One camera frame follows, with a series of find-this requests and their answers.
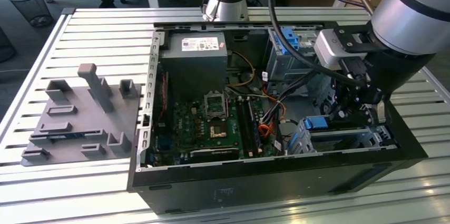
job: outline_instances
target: floor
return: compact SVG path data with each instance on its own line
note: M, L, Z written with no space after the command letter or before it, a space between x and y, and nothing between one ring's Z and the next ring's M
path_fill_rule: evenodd
M148 7L147 0L128 0L129 4L121 4L116 0L116 7ZM202 0L160 0L162 7L194 7L200 5ZM100 0L55 0L48 4L48 9L55 19L67 7L97 8ZM3 72L4 70L27 70L32 67L39 52L44 46L52 26L32 28L17 12L9 0L0 0L0 28L4 30L16 50L17 55L0 63L0 119L3 118L9 104L16 96L27 71ZM443 86L450 89L450 51L439 53L429 64Z

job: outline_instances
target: yellow wire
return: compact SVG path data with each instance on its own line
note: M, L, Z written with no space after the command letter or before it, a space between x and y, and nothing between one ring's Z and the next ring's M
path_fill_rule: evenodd
M252 68L252 75L250 77L250 80L244 83L231 83L231 84L227 84L227 86L231 86L231 87L238 87L238 86L244 86L247 85L248 83L252 82L254 78L255 78L255 68L252 66L252 63L250 62L250 60L236 51L232 51L236 55L240 56L240 58L247 62L248 66Z

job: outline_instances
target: blue plastic latch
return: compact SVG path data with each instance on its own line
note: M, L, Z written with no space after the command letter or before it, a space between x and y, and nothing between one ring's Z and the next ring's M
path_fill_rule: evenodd
M284 35L284 37L287 39L287 42L290 43L290 45L292 46L292 48L295 50L298 50L299 49L298 36L294 33L292 29L283 27L282 28L282 32L283 32L283 35ZM282 48L282 54L290 54L290 52L286 49L286 47L283 46L282 41L280 41L280 39L279 39L278 36L275 36L275 41L276 41L276 43L279 44L279 46Z
M304 120L304 126L307 129L327 128L324 117L311 117Z

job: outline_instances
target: green circuit board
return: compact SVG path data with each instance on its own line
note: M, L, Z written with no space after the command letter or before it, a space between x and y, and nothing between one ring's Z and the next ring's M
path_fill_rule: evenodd
M235 100L227 99L226 102L227 118L212 118L210 121L206 119L204 101L175 104L175 148L180 153L199 148L234 147L239 148L243 157ZM255 117L259 118L263 115L262 101L254 99L252 105ZM220 99L208 101L208 109L214 112L222 109Z

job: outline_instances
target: power supply label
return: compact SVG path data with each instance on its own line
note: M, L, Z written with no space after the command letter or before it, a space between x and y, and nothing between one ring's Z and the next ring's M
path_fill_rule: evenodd
M182 40L182 51L208 51L219 50L219 41L216 37L184 38Z

